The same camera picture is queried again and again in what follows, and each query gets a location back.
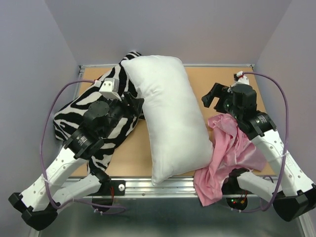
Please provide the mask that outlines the plain pink pillow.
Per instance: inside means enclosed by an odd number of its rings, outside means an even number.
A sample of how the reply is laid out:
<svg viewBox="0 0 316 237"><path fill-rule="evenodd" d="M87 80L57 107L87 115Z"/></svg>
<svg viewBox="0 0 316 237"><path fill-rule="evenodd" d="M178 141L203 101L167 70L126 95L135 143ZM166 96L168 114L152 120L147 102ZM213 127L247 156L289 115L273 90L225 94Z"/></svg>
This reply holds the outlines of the plain pink pillow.
<svg viewBox="0 0 316 237"><path fill-rule="evenodd" d="M210 173L209 166L196 170L194 188L202 206L216 203L222 198L222 186L230 172Z"/></svg>

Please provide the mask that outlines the white pillow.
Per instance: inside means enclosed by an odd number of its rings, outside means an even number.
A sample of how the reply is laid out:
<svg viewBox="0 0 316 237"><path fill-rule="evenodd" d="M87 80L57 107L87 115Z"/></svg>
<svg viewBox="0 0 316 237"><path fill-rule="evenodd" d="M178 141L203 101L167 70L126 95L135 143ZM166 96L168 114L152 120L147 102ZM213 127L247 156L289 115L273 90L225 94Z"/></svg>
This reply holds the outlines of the white pillow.
<svg viewBox="0 0 316 237"><path fill-rule="evenodd" d="M213 145L182 61L151 55L121 64L138 96L144 99L152 184L208 166Z"/></svg>

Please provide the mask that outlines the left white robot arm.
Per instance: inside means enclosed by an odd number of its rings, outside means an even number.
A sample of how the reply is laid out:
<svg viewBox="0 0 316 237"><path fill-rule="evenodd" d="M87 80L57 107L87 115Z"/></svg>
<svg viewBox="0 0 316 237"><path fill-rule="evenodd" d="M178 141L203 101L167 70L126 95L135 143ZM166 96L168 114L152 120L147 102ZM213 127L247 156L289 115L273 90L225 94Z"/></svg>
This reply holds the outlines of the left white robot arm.
<svg viewBox="0 0 316 237"><path fill-rule="evenodd" d="M123 97L112 95L108 101L95 101L83 114L83 122L69 137L56 159L42 175L21 193L8 198L11 205L21 213L24 222L37 231L47 228L67 204L89 194L106 194L110 177L103 171L92 169L80 181L61 188L68 177L104 145L104 139L118 129L122 118L138 118L144 99L131 93Z"/></svg>

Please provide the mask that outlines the pink satin rose pillowcase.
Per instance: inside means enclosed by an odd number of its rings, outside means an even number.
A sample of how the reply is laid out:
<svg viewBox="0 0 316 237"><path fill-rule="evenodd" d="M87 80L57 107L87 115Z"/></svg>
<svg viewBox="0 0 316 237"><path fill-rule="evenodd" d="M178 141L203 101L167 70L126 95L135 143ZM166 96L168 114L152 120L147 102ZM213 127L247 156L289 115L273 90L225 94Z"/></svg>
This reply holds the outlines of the pink satin rose pillowcase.
<svg viewBox="0 0 316 237"><path fill-rule="evenodd" d="M214 138L210 173L230 172L239 167L259 171L264 169L264 156L238 128L232 116L213 116L208 119L208 126L213 129Z"/></svg>

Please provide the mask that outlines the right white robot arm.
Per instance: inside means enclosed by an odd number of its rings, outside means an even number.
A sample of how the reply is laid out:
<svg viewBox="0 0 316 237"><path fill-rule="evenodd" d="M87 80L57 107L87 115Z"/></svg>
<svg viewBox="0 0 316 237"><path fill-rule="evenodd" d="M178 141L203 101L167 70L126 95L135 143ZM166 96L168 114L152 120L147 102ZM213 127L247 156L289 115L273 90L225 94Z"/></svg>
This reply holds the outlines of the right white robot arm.
<svg viewBox="0 0 316 237"><path fill-rule="evenodd" d="M233 193L249 191L265 201L272 201L276 213L287 222L315 209L316 184L285 148L269 115L257 110L256 91L248 84L228 87L215 83L201 100L208 108L214 98L218 98L215 111L235 119L238 128L263 154L278 176L277 183L272 183L246 168L233 169L227 180L228 189Z"/></svg>

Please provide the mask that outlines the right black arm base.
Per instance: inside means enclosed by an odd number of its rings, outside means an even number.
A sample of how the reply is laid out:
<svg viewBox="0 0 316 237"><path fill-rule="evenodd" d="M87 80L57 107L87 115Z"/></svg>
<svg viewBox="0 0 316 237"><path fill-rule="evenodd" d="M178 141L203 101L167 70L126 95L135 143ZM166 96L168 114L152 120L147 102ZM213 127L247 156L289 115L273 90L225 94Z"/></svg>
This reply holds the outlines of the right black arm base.
<svg viewBox="0 0 316 237"><path fill-rule="evenodd" d="M224 184L221 191L224 198L239 198L243 195L255 196L255 194L251 191L247 191L239 187L229 186L228 184Z"/></svg>

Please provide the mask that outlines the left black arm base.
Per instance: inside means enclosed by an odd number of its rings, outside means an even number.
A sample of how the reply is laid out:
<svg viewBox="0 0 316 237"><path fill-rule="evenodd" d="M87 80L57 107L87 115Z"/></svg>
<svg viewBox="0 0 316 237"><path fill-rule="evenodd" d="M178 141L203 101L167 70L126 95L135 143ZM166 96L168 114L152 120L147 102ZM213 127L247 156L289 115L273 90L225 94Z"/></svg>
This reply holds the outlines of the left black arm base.
<svg viewBox="0 0 316 237"><path fill-rule="evenodd" d="M124 196L126 181L123 179L111 179L101 185L99 190L91 196Z"/></svg>

